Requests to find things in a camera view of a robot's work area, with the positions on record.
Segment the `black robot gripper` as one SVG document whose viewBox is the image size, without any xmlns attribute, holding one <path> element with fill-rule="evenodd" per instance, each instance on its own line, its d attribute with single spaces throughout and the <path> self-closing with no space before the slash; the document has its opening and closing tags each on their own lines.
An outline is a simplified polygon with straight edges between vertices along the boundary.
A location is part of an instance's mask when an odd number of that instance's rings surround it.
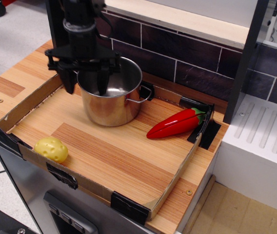
<svg viewBox="0 0 277 234">
<path fill-rule="evenodd" d="M 95 24 L 64 24 L 69 36 L 67 45 L 45 51 L 48 68 L 55 70 L 66 92 L 73 94 L 77 83 L 76 70 L 98 70 L 99 95 L 106 94 L 110 73 L 120 71 L 120 54 L 97 43 Z"/>
</svg>

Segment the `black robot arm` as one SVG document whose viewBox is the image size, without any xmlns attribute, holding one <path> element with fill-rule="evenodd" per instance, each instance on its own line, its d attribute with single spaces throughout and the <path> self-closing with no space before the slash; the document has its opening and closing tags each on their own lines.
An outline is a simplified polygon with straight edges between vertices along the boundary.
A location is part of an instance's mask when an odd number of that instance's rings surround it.
<svg viewBox="0 0 277 234">
<path fill-rule="evenodd" d="M 74 73 L 93 72 L 96 75 L 99 95 L 108 87 L 109 77 L 120 71 L 120 54 L 98 44 L 101 37 L 96 18 L 109 20 L 102 11 L 103 0 L 47 0 L 47 16 L 53 48 L 45 51 L 48 69 L 56 71 L 72 94 L 77 83 Z"/>
</svg>

